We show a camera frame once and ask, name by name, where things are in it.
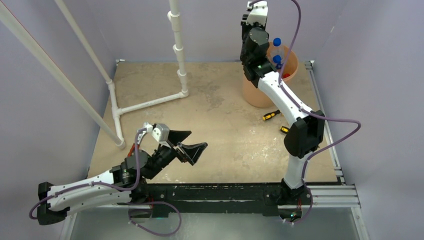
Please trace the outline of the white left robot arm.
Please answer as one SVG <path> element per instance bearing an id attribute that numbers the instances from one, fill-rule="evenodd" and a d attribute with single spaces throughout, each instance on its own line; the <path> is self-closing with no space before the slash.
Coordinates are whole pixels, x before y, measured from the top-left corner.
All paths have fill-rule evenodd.
<path id="1" fill-rule="evenodd" d="M 192 166 L 197 163 L 206 142 L 186 145 L 189 130 L 152 130 L 136 133 L 131 153 L 119 165 L 99 175 L 74 183 L 38 185 L 39 202 L 29 212 L 41 226 L 64 221 L 68 215 L 107 204 L 142 205 L 151 198 L 147 180 L 153 179 L 174 159 Z"/>

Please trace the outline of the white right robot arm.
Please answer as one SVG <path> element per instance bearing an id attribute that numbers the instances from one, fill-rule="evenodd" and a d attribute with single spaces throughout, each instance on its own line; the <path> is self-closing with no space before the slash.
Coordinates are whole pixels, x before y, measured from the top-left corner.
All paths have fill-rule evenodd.
<path id="1" fill-rule="evenodd" d="M 267 95 L 289 124 L 284 146 L 289 153 L 287 171 L 281 181 L 278 201 L 294 203 L 306 192 L 304 186 L 307 158 L 318 148 L 324 137 L 322 111 L 314 112 L 282 81 L 276 67 L 269 61 L 270 46 L 266 32 L 267 17 L 250 22 L 244 14 L 241 20 L 242 47 L 240 60 L 246 79 Z"/>

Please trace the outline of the blue Pepsi bottle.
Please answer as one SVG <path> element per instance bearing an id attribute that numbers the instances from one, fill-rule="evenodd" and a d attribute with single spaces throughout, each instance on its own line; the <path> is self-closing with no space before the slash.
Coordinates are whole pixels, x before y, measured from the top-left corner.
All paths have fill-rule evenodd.
<path id="1" fill-rule="evenodd" d="M 275 55 L 281 55 L 282 62 L 283 62 L 285 58 L 285 50 L 282 44 L 282 40 L 279 37 L 276 37 L 274 38 L 272 45 L 273 45 L 273 50 L 271 51 L 271 54 L 270 54 L 271 58 L 273 58 L 273 56 Z"/>

